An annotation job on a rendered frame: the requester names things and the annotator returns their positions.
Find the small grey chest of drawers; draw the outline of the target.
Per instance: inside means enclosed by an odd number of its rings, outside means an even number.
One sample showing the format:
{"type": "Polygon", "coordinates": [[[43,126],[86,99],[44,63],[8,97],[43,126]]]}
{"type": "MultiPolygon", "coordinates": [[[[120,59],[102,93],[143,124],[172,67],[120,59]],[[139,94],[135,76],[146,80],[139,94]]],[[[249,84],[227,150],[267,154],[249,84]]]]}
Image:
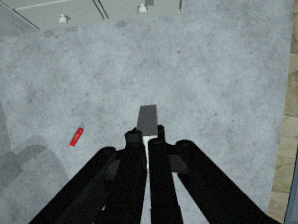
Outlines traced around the small grey chest of drawers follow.
{"type": "Polygon", "coordinates": [[[37,5],[37,4],[42,4],[42,3],[48,3],[48,2],[53,2],[53,1],[59,1],[59,0],[52,0],[52,1],[46,1],[46,2],[41,2],[41,3],[35,3],[35,4],[30,4],[30,5],[25,5],[25,6],[20,6],[20,7],[15,7],[15,8],[10,8],[9,6],[7,6],[5,3],[3,3],[0,0],[0,4],[3,5],[5,8],[7,8],[9,11],[11,11],[12,13],[14,13],[16,16],[18,16],[19,18],[21,18],[23,21],[25,21],[26,23],[28,23],[30,26],[32,26],[34,29],[36,29],[37,31],[47,31],[47,30],[53,30],[53,29],[60,29],[60,28],[66,28],[66,27],[73,27],[73,26],[81,26],[81,25],[88,25],[88,24],[96,24],[96,23],[103,23],[103,22],[111,22],[111,21],[120,21],[120,20],[129,20],[129,19],[138,19],[138,18],[147,18],[147,17],[157,17],[157,16],[168,16],[168,15],[179,15],[179,14],[183,14],[183,9],[184,9],[184,3],[185,0],[181,0],[180,1],[180,8],[179,8],[179,13],[175,13],[175,14],[164,14],[164,15],[154,15],[154,16],[144,16],[144,17],[135,17],[135,18],[126,18],[126,19],[117,19],[117,20],[110,20],[102,6],[102,4],[100,3],[99,0],[94,0],[95,3],[97,4],[99,10],[101,11],[103,17],[105,18],[105,21],[101,21],[101,22],[93,22],[93,23],[86,23],[86,24],[79,24],[79,25],[72,25],[72,26],[65,26],[65,27],[58,27],[58,28],[52,28],[52,29],[45,29],[45,30],[40,30],[38,27],[36,27],[34,24],[32,24],[30,21],[28,21],[26,18],[24,18],[22,15],[20,15],[18,12],[15,11],[16,8],[21,8],[21,7],[26,7],[26,6],[31,6],[31,5],[37,5]]]}

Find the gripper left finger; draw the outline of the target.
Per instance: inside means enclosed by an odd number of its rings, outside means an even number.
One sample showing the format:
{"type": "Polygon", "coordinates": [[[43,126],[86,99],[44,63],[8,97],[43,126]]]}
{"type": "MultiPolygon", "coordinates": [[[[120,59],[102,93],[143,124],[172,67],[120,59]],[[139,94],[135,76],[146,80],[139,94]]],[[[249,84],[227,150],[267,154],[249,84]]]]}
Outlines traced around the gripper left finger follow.
{"type": "Polygon", "coordinates": [[[101,148],[29,224],[141,224],[147,114],[148,105],[140,106],[137,126],[124,134],[125,148],[101,148]]]}

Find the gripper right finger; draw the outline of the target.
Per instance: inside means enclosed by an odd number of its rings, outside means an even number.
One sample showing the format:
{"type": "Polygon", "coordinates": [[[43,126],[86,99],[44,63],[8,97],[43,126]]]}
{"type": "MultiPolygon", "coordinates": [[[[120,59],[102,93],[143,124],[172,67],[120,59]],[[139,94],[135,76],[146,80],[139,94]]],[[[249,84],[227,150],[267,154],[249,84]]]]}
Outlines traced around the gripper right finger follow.
{"type": "Polygon", "coordinates": [[[209,224],[282,224],[267,216],[194,142],[168,144],[156,105],[148,105],[146,143],[151,224],[184,224],[172,172],[209,224]]]}

